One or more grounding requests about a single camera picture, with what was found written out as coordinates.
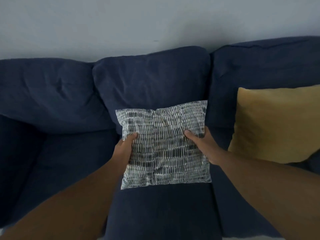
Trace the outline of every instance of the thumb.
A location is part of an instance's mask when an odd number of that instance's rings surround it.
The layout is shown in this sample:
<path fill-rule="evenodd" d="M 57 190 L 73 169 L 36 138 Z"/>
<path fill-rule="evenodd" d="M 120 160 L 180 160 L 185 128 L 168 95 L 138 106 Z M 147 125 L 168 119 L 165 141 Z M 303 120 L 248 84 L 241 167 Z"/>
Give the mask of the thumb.
<path fill-rule="evenodd" d="M 195 144 L 198 143 L 199 141 L 199 137 L 195 136 L 192 132 L 188 131 L 188 130 L 185 130 L 184 131 L 184 134 L 187 138 L 189 138 L 190 140 L 192 140 Z"/>
<path fill-rule="evenodd" d="M 131 134 L 131 135 L 128 135 L 127 138 L 125 139 L 124 143 L 131 145 L 132 142 L 134 141 L 134 139 L 137 138 L 137 136 L 138 136 L 138 133 L 137 133 L 137 132 L 136 132 L 136 133 L 133 133 L 133 134 Z"/>

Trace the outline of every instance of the right hand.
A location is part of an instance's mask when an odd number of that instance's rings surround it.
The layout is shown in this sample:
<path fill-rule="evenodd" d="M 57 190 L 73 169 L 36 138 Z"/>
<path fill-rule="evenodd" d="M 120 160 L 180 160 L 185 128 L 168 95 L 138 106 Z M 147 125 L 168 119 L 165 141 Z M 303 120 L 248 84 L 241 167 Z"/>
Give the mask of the right hand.
<path fill-rule="evenodd" d="M 204 137 L 199 138 L 193 133 L 191 133 L 188 130 L 184 131 L 184 134 L 187 138 L 192 140 L 199 150 L 206 155 L 209 162 L 212 164 L 217 165 L 217 154 L 221 152 L 225 152 L 222 148 L 218 146 L 218 144 L 215 142 L 214 138 L 212 137 L 209 128 L 207 126 L 204 127 Z"/>

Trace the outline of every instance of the fabric upholstery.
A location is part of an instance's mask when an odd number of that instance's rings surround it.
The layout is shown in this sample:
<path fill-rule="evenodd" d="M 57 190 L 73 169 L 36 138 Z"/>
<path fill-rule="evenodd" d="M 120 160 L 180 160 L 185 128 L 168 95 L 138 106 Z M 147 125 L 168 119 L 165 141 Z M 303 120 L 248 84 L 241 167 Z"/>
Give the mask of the fabric upholstery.
<path fill-rule="evenodd" d="M 239 88 L 229 151 L 297 163 L 320 149 L 320 86 Z"/>
<path fill-rule="evenodd" d="M 92 67 L 56 58 L 0 60 L 0 114 L 50 134 L 114 128 Z"/>
<path fill-rule="evenodd" d="M 206 100 L 210 56 L 201 47 L 183 47 L 141 56 L 108 57 L 93 68 L 98 92 L 118 134 L 115 110 L 160 109 Z"/>
<path fill-rule="evenodd" d="M 121 189 L 211 182 L 208 159 L 184 135 L 189 130 L 204 136 L 206 108 L 204 100 L 157 110 L 116 110 L 122 138 L 138 133 Z"/>
<path fill-rule="evenodd" d="M 9 223 L 99 169 L 111 158 L 118 140 L 115 129 L 48 135 Z"/>
<path fill-rule="evenodd" d="M 210 183 L 119 190 L 104 239 L 222 240 L 214 201 Z"/>
<path fill-rule="evenodd" d="M 0 228 L 8 224 L 43 140 L 33 126 L 0 115 Z"/>
<path fill-rule="evenodd" d="M 238 88 L 297 88 L 320 84 L 320 37 L 259 40 L 224 46 L 211 54 L 212 82 L 206 125 L 228 149 L 234 133 Z M 291 165 L 315 171 L 320 154 Z M 222 233 L 225 237 L 280 234 L 238 193 L 220 167 L 210 168 Z"/>

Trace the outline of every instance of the left hand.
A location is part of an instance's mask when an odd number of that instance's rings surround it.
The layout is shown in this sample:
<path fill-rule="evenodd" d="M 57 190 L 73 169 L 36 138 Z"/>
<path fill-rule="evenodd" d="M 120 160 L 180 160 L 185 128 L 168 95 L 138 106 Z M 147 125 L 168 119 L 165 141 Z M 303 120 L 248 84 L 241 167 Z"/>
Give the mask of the left hand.
<path fill-rule="evenodd" d="M 132 152 L 132 142 L 137 136 L 138 133 L 128 135 L 124 141 L 121 139 L 114 148 L 110 161 L 117 165 L 117 168 L 120 170 L 119 173 L 121 174 L 123 174 L 127 168 Z"/>

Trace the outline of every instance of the hand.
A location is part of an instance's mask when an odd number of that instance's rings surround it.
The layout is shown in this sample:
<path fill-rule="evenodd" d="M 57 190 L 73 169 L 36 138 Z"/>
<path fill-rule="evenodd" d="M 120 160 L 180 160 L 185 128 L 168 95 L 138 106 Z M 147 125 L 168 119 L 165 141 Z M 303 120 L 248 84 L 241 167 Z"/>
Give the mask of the hand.
<path fill-rule="evenodd" d="M 195 136 L 193 133 L 191 133 L 188 130 L 184 131 L 184 134 L 187 138 L 192 140 L 199 150 L 207 156 L 210 163 L 217 165 L 217 153 L 225 152 L 222 148 L 218 146 L 218 144 L 215 142 L 214 138 L 212 137 L 209 128 L 207 126 L 204 127 L 204 137 L 199 138 Z"/>
<path fill-rule="evenodd" d="M 121 174 L 123 174 L 127 168 L 132 152 L 132 142 L 137 138 L 137 136 L 138 133 L 128 135 L 124 141 L 121 139 L 114 148 L 110 161 L 117 165 L 119 173 Z"/>

